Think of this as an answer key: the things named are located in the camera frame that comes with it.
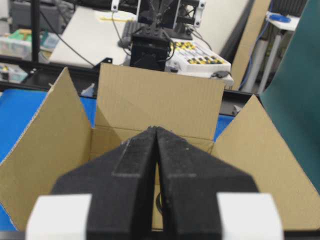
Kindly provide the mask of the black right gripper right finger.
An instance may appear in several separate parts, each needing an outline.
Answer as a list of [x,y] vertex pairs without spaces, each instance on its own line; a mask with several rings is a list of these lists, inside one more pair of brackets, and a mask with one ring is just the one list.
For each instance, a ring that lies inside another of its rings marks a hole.
[[253,177],[162,127],[156,135],[164,233],[170,240],[220,240],[217,193],[257,193]]

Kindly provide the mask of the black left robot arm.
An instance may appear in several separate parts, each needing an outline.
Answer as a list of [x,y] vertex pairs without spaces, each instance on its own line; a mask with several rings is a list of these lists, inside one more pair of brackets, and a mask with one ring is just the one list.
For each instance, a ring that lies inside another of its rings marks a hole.
[[142,26],[131,34],[129,66],[164,71],[175,53],[175,44],[166,32],[177,24],[199,27],[205,0],[111,1],[111,11],[132,12]]

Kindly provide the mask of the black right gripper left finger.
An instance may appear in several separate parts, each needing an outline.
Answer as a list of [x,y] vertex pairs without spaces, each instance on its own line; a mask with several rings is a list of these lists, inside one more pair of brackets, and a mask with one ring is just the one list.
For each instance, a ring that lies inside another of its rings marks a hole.
[[157,130],[147,130],[119,147],[60,176],[52,195],[91,194],[87,240],[142,240],[152,229]]

